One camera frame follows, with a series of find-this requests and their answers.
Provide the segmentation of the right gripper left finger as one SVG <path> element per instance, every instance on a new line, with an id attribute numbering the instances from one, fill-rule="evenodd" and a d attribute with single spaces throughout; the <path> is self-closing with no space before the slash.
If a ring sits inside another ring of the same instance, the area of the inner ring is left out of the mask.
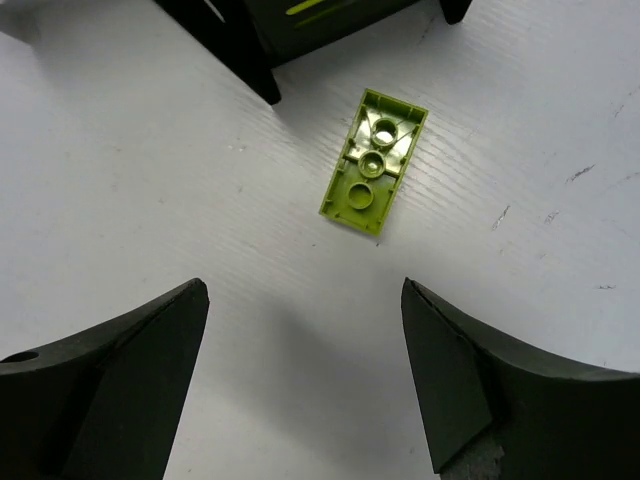
<path id="1" fill-rule="evenodd" d="M 192 279 L 2 359 L 2 478 L 163 478 L 208 310 Z"/>

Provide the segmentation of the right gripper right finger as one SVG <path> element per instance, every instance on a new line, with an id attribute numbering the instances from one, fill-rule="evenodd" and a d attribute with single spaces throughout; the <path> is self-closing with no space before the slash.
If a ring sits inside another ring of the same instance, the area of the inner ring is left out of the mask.
<path id="1" fill-rule="evenodd" d="M 518 340 L 414 280 L 403 285 L 401 310 L 438 477 L 638 477 L 637 374 Z"/>

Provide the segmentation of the yellow green long brick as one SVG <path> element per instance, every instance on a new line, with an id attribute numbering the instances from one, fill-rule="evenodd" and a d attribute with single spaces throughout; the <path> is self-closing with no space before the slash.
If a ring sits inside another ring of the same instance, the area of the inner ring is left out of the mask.
<path id="1" fill-rule="evenodd" d="M 380 235 L 427 116 L 425 108 L 365 90 L 319 213 Z"/>

